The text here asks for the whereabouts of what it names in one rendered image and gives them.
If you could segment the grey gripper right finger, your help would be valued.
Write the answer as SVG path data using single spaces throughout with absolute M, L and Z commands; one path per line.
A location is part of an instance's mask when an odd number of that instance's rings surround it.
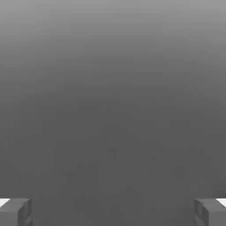
M 195 199 L 194 226 L 226 226 L 226 198 Z

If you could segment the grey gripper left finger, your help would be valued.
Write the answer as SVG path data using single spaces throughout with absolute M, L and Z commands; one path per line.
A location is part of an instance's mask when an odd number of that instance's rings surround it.
M 0 198 L 0 226 L 33 226 L 32 199 Z

